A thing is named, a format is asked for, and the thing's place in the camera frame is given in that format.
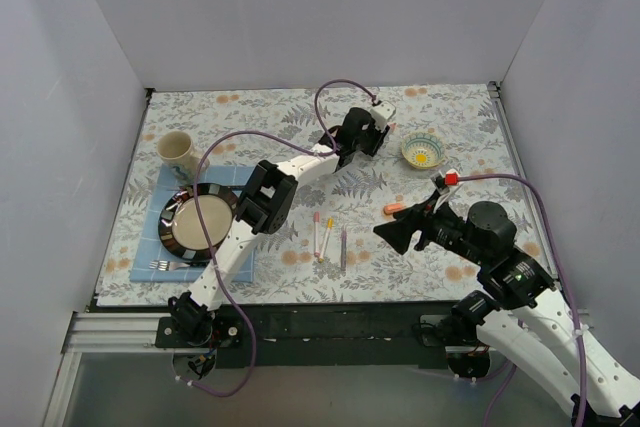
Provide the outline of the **white pink marker pen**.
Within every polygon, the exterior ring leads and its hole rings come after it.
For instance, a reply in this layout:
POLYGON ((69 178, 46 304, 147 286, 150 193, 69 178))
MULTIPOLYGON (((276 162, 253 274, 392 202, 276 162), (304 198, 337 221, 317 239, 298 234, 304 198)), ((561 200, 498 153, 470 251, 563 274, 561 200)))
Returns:
POLYGON ((320 237, 320 213, 314 212, 313 214, 313 232, 314 232, 314 256, 319 258, 321 249, 321 237, 320 237))

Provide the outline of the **purple marker pen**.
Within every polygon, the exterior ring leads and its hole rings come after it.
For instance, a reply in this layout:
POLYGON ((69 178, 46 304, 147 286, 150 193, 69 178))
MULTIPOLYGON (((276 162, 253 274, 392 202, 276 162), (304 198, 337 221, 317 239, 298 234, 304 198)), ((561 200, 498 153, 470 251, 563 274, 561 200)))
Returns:
POLYGON ((347 270, 347 234, 347 228, 346 226, 343 226, 340 233, 340 268, 343 273, 346 273, 347 270))

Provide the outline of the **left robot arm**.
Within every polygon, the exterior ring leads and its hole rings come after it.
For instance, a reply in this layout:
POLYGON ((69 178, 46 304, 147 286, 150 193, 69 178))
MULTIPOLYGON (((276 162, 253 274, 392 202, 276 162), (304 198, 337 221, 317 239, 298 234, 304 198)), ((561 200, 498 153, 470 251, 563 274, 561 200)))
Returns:
POLYGON ((260 241, 287 220, 296 191, 348 165, 356 153, 374 156, 395 115, 382 101, 351 108, 343 122, 325 130, 311 148, 278 163, 260 161, 240 193, 216 183, 195 183, 163 209, 158 233, 164 247, 204 270, 186 292, 168 301, 173 332, 193 347, 217 344, 225 332, 214 313, 225 300, 225 282, 260 241))

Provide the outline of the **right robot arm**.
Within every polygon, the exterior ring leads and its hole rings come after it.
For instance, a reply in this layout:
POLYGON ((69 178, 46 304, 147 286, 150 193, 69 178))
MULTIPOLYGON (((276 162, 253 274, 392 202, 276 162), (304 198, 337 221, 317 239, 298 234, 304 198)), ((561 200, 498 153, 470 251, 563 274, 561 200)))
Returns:
POLYGON ((540 385, 573 425, 638 425, 638 378, 586 325, 574 326, 563 294, 515 244, 516 226, 499 204, 477 202, 460 217, 430 198, 373 231, 399 254, 435 243, 476 264, 481 287, 452 308, 454 336, 498 350, 540 385))

